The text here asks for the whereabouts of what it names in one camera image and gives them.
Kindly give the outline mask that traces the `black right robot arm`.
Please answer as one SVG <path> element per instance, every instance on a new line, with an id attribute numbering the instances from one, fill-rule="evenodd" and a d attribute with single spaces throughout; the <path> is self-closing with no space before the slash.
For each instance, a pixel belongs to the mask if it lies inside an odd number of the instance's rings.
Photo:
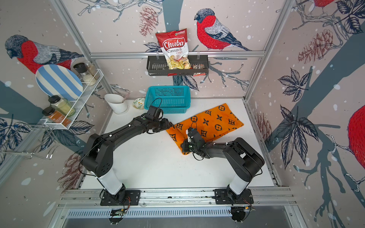
<path id="1" fill-rule="evenodd" d="M 215 143 L 206 142 L 195 128 L 189 128 L 186 133 L 187 139 L 181 145 L 183 152 L 198 155 L 202 159 L 223 158 L 229 162 L 235 171 L 227 190 L 232 200 L 239 198 L 262 171 L 265 160 L 244 139 L 238 137 L 231 142 Z"/>

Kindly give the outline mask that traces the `orange patterned pillowcase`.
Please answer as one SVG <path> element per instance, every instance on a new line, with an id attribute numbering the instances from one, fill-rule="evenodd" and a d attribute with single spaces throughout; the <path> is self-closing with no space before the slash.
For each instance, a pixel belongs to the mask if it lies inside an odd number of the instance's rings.
<path id="1" fill-rule="evenodd" d="M 183 143 L 188 139 L 186 131 L 194 128 L 206 142 L 212 142 L 224 135 L 244 126 L 226 103 L 196 114 L 169 128 L 167 133 L 176 143 L 182 154 L 190 151 L 183 149 Z"/>

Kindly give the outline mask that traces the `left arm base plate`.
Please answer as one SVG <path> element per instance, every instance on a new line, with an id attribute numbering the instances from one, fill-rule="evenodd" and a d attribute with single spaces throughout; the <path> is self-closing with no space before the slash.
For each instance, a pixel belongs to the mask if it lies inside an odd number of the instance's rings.
<path id="1" fill-rule="evenodd" d="M 121 190 L 117 195 L 111 195 L 102 190 L 100 194 L 101 206 L 137 206 L 139 204 L 140 190 Z"/>

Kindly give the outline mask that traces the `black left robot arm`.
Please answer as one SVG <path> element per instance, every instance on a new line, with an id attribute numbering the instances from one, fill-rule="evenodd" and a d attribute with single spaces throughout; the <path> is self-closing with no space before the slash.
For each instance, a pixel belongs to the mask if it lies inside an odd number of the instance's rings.
<path id="1" fill-rule="evenodd" d="M 147 117 L 146 114 L 135 117 L 130 123 L 117 130 L 89 137 L 81 164 L 92 173 L 103 188 L 112 196 L 118 196 L 125 189 L 113 170 L 114 150 L 135 136 L 159 133 L 171 128 L 173 124 L 166 118 Z"/>

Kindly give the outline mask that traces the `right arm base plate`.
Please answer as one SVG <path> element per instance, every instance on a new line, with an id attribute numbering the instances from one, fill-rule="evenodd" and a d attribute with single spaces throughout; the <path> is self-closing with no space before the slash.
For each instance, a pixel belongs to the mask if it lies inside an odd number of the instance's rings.
<path id="1" fill-rule="evenodd" d="M 230 188 L 227 189 L 215 189 L 214 196 L 216 204 L 228 205 L 228 204 L 253 204 L 253 196 L 250 189 L 246 188 L 241 194 L 235 194 Z"/>

